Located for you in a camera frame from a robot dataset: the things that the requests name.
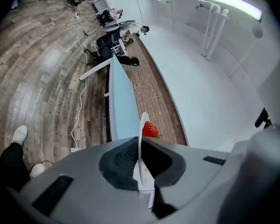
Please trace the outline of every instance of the person's foot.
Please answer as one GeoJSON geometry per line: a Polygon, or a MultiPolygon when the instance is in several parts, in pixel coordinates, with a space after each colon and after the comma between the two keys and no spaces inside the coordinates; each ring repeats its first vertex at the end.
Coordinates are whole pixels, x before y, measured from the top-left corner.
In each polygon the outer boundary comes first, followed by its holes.
{"type": "Polygon", "coordinates": [[[70,7],[76,7],[78,4],[74,0],[65,0],[70,7]]]}
{"type": "Polygon", "coordinates": [[[38,163],[32,168],[30,177],[32,177],[32,178],[36,177],[39,174],[41,174],[42,172],[44,172],[44,170],[45,170],[44,165],[42,163],[38,163]]]}
{"type": "Polygon", "coordinates": [[[14,132],[13,143],[22,145],[22,143],[27,137],[27,133],[28,133],[28,129],[25,125],[18,127],[14,132]]]}

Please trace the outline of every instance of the red strawberry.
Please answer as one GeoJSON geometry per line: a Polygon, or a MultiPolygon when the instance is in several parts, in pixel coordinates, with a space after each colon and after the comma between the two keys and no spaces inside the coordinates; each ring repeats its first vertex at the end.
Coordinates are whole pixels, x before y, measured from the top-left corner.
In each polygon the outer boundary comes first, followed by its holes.
{"type": "Polygon", "coordinates": [[[159,131],[158,131],[157,127],[155,127],[149,121],[146,121],[144,124],[144,127],[142,129],[142,136],[155,138],[155,137],[157,137],[158,134],[159,134],[159,131]]]}

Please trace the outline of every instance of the white shoe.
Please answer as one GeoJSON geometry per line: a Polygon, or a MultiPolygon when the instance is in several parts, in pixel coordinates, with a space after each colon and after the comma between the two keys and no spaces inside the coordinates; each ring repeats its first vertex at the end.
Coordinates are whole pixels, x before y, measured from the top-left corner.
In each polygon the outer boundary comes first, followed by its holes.
{"type": "Polygon", "coordinates": [[[18,127],[14,132],[13,143],[18,143],[22,145],[22,143],[27,137],[27,133],[28,133],[28,129],[25,125],[18,127]]]}
{"type": "Polygon", "coordinates": [[[45,166],[42,163],[38,163],[32,168],[30,177],[36,177],[42,172],[44,172],[44,170],[45,170],[45,166]]]}

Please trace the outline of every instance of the black shoe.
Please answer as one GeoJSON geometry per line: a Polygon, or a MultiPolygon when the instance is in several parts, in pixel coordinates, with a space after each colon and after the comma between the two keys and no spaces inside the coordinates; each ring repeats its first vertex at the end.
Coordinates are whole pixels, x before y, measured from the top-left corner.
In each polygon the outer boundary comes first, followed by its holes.
{"type": "Polygon", "coordinates": [[[76,7],[77,3],[74,0],[65,0],[70,7],[76,7]]]}

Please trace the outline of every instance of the power cord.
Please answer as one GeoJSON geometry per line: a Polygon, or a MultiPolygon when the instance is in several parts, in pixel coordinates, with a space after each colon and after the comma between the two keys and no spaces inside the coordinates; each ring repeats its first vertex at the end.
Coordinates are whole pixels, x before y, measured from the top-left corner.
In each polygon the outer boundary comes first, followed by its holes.
{"type": "MultiPolygon", "coordinates": [[[[84,49],[83,49],[83,47],[82,47],[82,45],[81,45],[81,43],[80,43],[80,41],[79,41],[79,39],[78,39],[79,36],[80,36],[80,33],[79,33],[78,30],[76,29],[76,27],[78,27],[79,25],[80,25],[80,27],[81,27],[81,29],[82,29],[82,26],[81,26],[80,23],[78,23],[78,22],[76,21],[75,15],[73,15],[72,19],[73,19],[73,20],[76,22],[76,24],[77,24],[77,25],[74,26],[74,29],[75,29],[76,32],[78,33],[78,36],[76,37],[76,40],[78,41],[78,43],[79,43],[79,45],[80,45],[80,47],[81,47],[83,53],[86,55],[86,64],[87,64],[87,66],[88,66],[88,68],[89,68],[89,70],[90,70],[90,67],[89,67],[89,65],[88,65],[88,57],[87,57],[87,54],[85,53],[85,51],[84,51],[84,49]]],[[[80,105],[81,105],[81,107],[80,107],[79,112],[78,112],[78,120],[77,120],[77,122],[75,123],[75,126],[74,126],[74,128],[72,129],[72,131],[71,131],[71,136],[72,136],[72,138],[73,138],[73,140],[74,140],[75,145],[76,145],[77,148],[79,148],[79,147],[78,147],[78,144],[77,144],[77,142],[76,142],[76,140],[75,140],[75,138],[74,138],[74,136],[73,136],[73,131],[74,131],[74,129],[76,128],[76,126],[77,126],[77,124],[78,124],[78,122],[79,122],[79,120],[80,120],[80,112],[81,112],[81,109],[82,109],[82,93],[86,90],[86,88],[87,88],[87,78],[85,79],[85,88],[84,88],[84,89],[82,90],[82,92],[80,93],[80,105]]]]}

